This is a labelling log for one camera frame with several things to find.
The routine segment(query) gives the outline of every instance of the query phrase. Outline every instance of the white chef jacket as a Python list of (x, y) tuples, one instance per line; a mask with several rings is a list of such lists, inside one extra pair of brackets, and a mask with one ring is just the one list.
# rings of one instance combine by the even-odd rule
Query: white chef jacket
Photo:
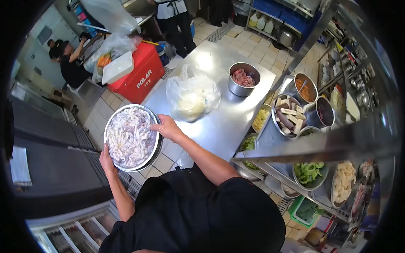
[[(162, 2), (166, 2), (167, 0), (154, 0), (154, 1), (156, 3), (162, 3)], [(165, 4), (158, 5), (158, 14), (157, 14), (158, 19), (168, 19), (170, 17), (174, 17), (175, 11), (176, 11), (176, 14), (180, 14), (180, 13), (187, 11), (184, 0), (173, 1), (172, 5), (175, 6), (174, 8), (172, 6), (168, 6), (169, 4), (170, 3), (168, 2)]]

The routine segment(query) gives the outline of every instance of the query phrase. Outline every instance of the leafy greens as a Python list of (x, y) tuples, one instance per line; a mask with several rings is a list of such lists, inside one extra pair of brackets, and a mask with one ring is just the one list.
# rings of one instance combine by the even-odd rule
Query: leafy greens
[[(256, 141), (257, 136), (251, 136), (247, 138), (241, 146), (241, 151), (245, 150), (254, 150), (254, 142)], [(245, 162), (245, 166), (248, 167), (251, 170), (260, 170), (256, 166), (254, 166), (251, 162)]]
[(322, 176), (319, 172), (320, 168), (324, 167), (323, 162), (310, 162), (294, 164), (294, 173), (301, 184), (308, 184), (315, 181), (318, 175)]

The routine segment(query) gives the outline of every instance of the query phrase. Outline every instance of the red cooler box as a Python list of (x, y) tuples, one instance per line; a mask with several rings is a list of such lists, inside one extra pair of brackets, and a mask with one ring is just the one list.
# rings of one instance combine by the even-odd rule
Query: red cooler box
[(122, 77), (108, 88), (131, 103), (140, 104), (151, 91), (153, 86), (164, 75), (164, 68), (160, 62), (155, 46), (141, 43), (132, 54), (134, 70)]

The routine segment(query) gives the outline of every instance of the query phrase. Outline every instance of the plastic bottle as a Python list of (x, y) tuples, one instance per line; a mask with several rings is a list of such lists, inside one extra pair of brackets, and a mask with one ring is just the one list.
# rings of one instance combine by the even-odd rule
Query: plastic bottle
[(259, 15), (259, 13), (255, 12), (252, 16), (250, 16), (250, 19), (249, 19), (250, 26), (256, 27), (257, 21), (258, 21), (258, 19), (257, 19), (258, 15)]
[(266, 16), (263, 15), (261, 18), (259, 18), (259, 20), (257, 21), (257, 29), (259, 30), (263, 30), (264, 26), (266, 25)]
[(266, 26), (264, 27), (264, 31), (267, 32), (268, 34), (271, 34), (273, 31), (274, 24), (273, 20), (270, 20), (269, 22), (266, 23)]

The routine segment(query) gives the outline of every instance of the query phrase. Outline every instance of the black pants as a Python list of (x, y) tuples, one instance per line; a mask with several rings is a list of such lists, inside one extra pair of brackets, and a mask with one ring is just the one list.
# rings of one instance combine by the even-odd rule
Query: black pants
[[(162, 24), (167, 31), (168, 37), (176, 47), (177, 54), (183, 58), (196, 48), (193, 36), (191, 35), (190, 21), (190, 14), (187, 11), (168, 19), (162, 19)], [(177, 29), (177, 25), (181, 29), (181, 35)]]
[(231, 0), (213, 0), (212, 6), (214, 15), (211, 19), (211, 24), (220, 24), (222, 21), (227, 23), (232, 13)]

